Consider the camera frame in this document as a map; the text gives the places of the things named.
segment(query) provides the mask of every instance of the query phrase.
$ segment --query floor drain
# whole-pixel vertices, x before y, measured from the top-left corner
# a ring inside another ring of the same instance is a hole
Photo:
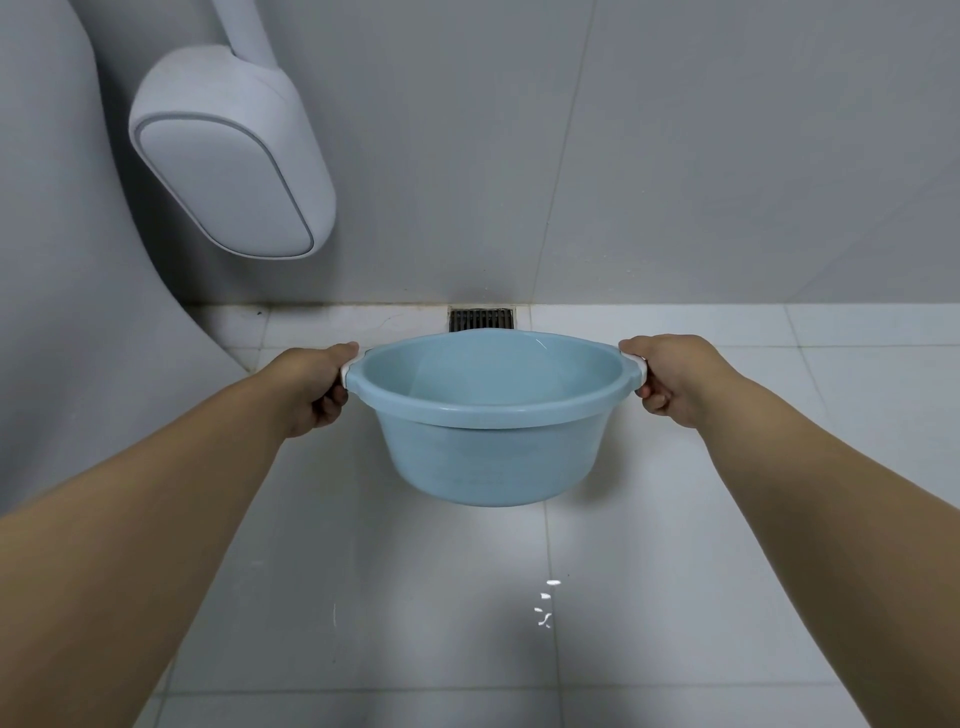
[[[469,328],[513,328],[512,308],[451,308],[450,330],[466,331]]]

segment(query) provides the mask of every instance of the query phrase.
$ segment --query tile grout line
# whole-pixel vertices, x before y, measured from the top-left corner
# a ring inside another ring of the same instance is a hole
[[[813,390],[817,393],[817,398],[820,400],[820,404],[824,406],[824,414],[827,415],[827,422],[829,422],[831,426],[835,426],[835,422],[830,416],[829,407],[827,407],[827,398],[824,397],[824,393],[820,390],[820,384],[817,382],[817,377],[813,375],[813,369],[810,367],[810,362],[806,358],[804,347],[801,346],[800,343],[800,334],[797,333],[797,327],[794,325],[793,318],[790,316],[790,306],[786,303],[783,305],[783,312],[786,313],[786,321],[790,325],[790,330],[793,332],[793,339],[797,342],[797,351],[800,352],[800,359],[804,363],[806,374],[810,377],[810,381],[813,382]]]
[[[531,312],[530,328],[533,328],[533,315]],[[543,502],[543,536],[546,539],[546,571],[547,578],[556,578],[553,573],[553,556],[550,553],[550,519],[546,512],[546,501]],[[560,678],[560,625],[557,622],[557,603],[556,598],[550,599],[550,606],[553,610],[553,659],[557,668],[557,703],[560,709],[560,728],[566,728],[566,718],[564,717],[564,684]]]
[[[533,305],[537,296],[537,281],[540,279],[540,266],[543,263],[543,251],[546,250],[546,238],[550,232],[550,218],[553,217],[553,204],[557,199],[557,189],[560,187],[560,175],[564,170],[566,156],[566,142],[570,137],[570,127],[573,125],[573,112],[577,108],[577,95],[580,93],[580,81],[584,76],[584,66],[587,64],[587,48],[590,44],[590,35],[593,33],[593,17],[597,11],[597,0],[590,3],[590,17],[587,20],[587,34],[584,36],[584,50],[580,53],[580,65],[577,67],[577,81],[573,85],[573,96],[570,98],[570,113],[566,116],[564,142],[560,148],[560,159],[557,161],[557,176],[553,180],[553,191],[550,193],[550,205],[546,210],[546,221],[543,223],[543,241],[540,243],[540,254],[537,256],[537,270],[534,271],[534,285],[530,291],[530,305]]]
[[[960,161],[960,157],[952,158],[950,162],[938,169],[933,173],[929,178],[920,183],[911,193],[908,193],[905,199],[901,199],[897,204],[888,207],[879,217],[875,218],[873,224],[868,227],[863,234],[858,235],[856,239],[848,243],[842,251],[837,255],[832,257],[827,263],[817,271],[813,276],[811,276],[806,283],[804,283],[790,298],[787,299],[786,304],[791,303],[809,303],[806,301],[798,301],[797,299],[806,292],[806,290],[816,283],[823,275],[826,273],[833,265],[843,260],[846,255],[855,249],[860,243],[865,240],[869,240],[871,235],[875,234],[878,230],[882,229],[890,220],[894,219],[901,210],[908,207],[912,202],[918,200],[926,190],[938,182],[943,176],[945,176],[949,171],[950,167]]]
[[[730,688],[833,688],[840,687],[839,680],[811,681],[756,681],[739,683],[571,683],[566,691],[601,690],[728,690]],[[276,689],[276,690],[221,690],[221,691],[174,691],[164,697],[231,697],[240,695],[329,695],[329,694],[376,694],[410,692],[563,692],[547,686],[499,686],[499,687],[438,687],[438,688],[328,688],[328,689]]]
[[[260,358],[259,353],[263,351],[263,346],[267,343],[267,327],[270,325],[270,317],[274,315],[274,307],[272,304],[264,307],[267,309],[267,319],[263,322],[263,333],[260,334],[260,346],[256,349],[258,361]]]

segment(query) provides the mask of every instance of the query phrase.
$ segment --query white tile floor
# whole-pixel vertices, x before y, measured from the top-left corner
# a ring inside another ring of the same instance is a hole
[[[262,367],[290,346],[439,332],[445,311],[196,316]],[[533,306],[517,319],[610,342],[700,333],[960,504],[960,306]],[[159,728],[865,725],[695,433],[635,400],[583,484],[516,509],[405,485],[359,402],[285,447],[293,470],[268,479],[237,534],[159,693]],[[542,603],[555,629],[538,625]]]

